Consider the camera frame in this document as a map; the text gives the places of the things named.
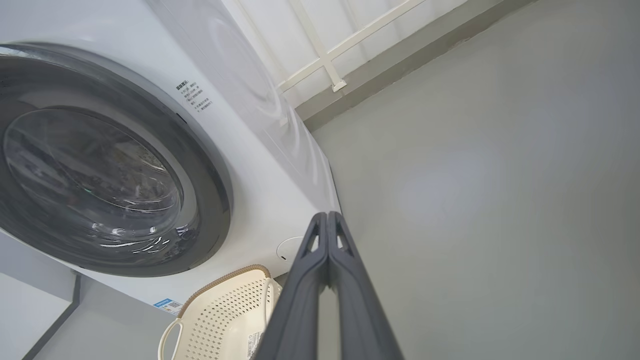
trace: washing machine side panel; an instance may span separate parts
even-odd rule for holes
[[[221,1],[148,0],[165,26],[319,210],[339,210],[328,161]]]

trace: warning label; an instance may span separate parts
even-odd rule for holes
[[[201,112],[213,104],[208,97],[205,96],[203,90],[198,83],[185,80],[179,83],[176,90],[184,97],[194,110]]]

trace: basket label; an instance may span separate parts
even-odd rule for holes
[[[253,334],[249,335],[249,338],[247,339],[246,342],[246,358],[247,359],[251,359],[251,356],[253,356],[253,353],[258,349],[258,343],[260,342],[260,336],[262,335],[262,333],[259,332],[254,332]]]

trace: barcode sticker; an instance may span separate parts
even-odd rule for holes
[[[182,304],[171,299],[164,299],[157,304],[154,304],[154,306],[174,315],[178,315],[180,310],[182,310]]]
[[[247,339],[246,342],[246,358],[247,359],[251,359],[251,356],[253,356],[253,353],[258,349],[258,343],[260,342],[260,336],[262,335],[262,333],[259,332],[254,332],[253,334],[249,335],[249,338]]]

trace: white washing machine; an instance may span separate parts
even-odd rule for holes
[[[243,266],[288,271],[278,246],[339,210],[219,0],[2,2],[0,43],[0,227],[85,275],[175,310]]]

